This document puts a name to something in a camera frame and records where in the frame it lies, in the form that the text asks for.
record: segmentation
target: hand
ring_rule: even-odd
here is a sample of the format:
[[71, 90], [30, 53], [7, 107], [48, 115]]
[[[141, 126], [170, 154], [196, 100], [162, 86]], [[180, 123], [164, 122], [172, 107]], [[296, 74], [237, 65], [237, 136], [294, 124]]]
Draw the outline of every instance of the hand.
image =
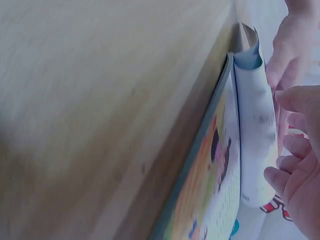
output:
[[[273, 56], [266, 66], [266, 77], [272, 93], [287, 90], [301, 83], [308, 64], [311, 47], [317, 33], [319, 17], [312, 7], [290, 6], [289, 15], [282, 21], [273, 41]], [[283, 137], [287, 134], [289, 113], [274, 101], [278, 132], [278, 153], [283, 151]]]
[[304, 131], [310, 140], [284, 137], [292, 153], [280, 156], [279, 169], [268, 167], [264, 177], [282, 198], [291, 219], [310, 240], [320, 237], [320, 85], [295, 86], [277, 91], [275, 99], [287, 111], [290, 125]]

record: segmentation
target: wooden surface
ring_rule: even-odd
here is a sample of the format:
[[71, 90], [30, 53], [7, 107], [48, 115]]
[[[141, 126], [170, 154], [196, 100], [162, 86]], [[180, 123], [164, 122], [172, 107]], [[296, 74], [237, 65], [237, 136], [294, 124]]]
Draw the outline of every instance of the wooden surface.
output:
[[147, 238], [244, 2], [3, 0], [0, 238]]

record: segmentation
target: curled page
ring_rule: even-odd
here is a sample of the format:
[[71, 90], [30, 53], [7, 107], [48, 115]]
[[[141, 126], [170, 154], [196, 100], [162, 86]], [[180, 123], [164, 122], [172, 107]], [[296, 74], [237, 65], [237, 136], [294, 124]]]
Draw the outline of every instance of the curled page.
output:
[[275, 191], [264, 178], [276, 167], [278, 137], [271, 88], [258, 34], [242, 24], [250, 49], [234, 54], [241, 142], [241, 200], [249, 207], [269, 203]]

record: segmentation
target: red illustration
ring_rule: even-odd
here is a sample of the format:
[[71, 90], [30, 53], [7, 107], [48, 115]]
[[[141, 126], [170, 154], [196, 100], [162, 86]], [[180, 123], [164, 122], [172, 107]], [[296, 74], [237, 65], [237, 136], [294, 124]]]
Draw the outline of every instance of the red illustration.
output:
[[268, 203], [267, 205], [265, 205], [263, 207], [260, 207], [260, 209], [262, 211], [264, 211], [266, 214], [269, 214], [275, 210], [281, 209], [282, 210], [282, 217], [285, 220], [292, 222], [292, 219], [289, 216], [288, 211], [286, 210], [284, 202], [282, 201], [282, 199], [278, 195], [275, 195], [273, 200], [270, 203]]

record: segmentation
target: colorful book cover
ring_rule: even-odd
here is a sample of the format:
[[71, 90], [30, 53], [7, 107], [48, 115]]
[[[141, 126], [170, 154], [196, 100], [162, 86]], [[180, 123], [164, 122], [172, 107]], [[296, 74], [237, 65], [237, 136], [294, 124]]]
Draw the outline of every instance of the colorful book cover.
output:
[[194, 144], [151, 239], [229, 238], [240, 199], [239, 136], [233, 58], [228, 55]]

